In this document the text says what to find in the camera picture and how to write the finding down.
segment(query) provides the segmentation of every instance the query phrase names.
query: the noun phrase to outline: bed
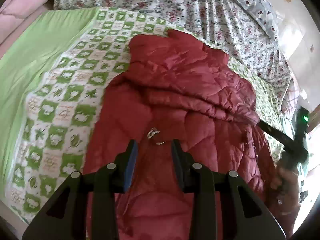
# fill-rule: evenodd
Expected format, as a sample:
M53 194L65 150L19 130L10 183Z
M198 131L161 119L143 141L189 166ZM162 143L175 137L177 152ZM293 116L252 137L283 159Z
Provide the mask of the bed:
M172 28L229 53L228 66L256 91L259 117L282 130L290 70L276 36L241 0L55 0L54 7L63 10L37 18L0 60L8 127L0 131L0 196L25 222L83 167L104 88L128 67L134 35ZM267 139L277 161L282 145Z

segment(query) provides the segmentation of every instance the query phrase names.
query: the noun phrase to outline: red down jacket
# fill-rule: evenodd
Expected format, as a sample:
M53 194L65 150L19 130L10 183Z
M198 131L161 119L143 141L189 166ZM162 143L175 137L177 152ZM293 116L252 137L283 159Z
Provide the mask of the red down jacket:
M237 171L265 202L275 173L267 140L256 127L251 84L227 67L222 50L186 33L168 34L131 40L130 67L106 88L86 154L84 173L94 172L124 152L130 139L139 143L132 186L116 196L121 240L188 239L193 194L178 187L173 139L212 171ZM153 127L160 132L148 139Z

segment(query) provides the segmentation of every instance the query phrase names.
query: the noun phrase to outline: screw head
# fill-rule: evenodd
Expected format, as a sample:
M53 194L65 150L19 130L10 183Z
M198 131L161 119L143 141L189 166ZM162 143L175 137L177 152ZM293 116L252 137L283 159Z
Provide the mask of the screw head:
M229 175L230 175L230 177L235 178L235 177L238 177L238 172L236 172L236 171L229 171Z
M80 172L79 171L74 171L73 173L71 173L71 178L76 179L80 176Z
M192 167L193 167L194 169L196 169L196 170L199 170L199 169L202 168L202 165L201 165L200 163L194 163L194 164L192 165Z
M116 164L115 163L109 163L109 164L107 164L107 169L109 169L109 170L113 170L113 169L115 169L116 168Z

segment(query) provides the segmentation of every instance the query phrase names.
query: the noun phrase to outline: human hand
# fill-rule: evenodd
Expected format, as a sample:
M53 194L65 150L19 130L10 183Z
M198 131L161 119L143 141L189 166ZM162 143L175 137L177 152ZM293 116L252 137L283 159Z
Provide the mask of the human hand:
M299 203L298 170L289 171L281 165L276 168L276 174L271 180L270 187L279 190L278 203L283 215L291 213Z

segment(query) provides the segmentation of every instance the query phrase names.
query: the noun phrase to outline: floral bedsheet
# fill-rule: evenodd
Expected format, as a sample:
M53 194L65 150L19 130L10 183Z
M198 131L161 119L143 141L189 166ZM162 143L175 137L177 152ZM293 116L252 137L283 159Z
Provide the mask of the floral bedsheet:
M39 87L27 95L25 122L6 188L7 204L26 222L34 218L71 172L82 169L104 90L129 66L131 38L141 33L166 36L167 29L189 33L162 18L101 7L91 28L44 73ZM259 117L281 129L272 86L233 57L228 66L254 86ZM279 145L273 138L268 141L276 159Z
M183 26L214 43L270 83L278 109L291 76L278 46L234 0L54 0L55 9L124 8Z

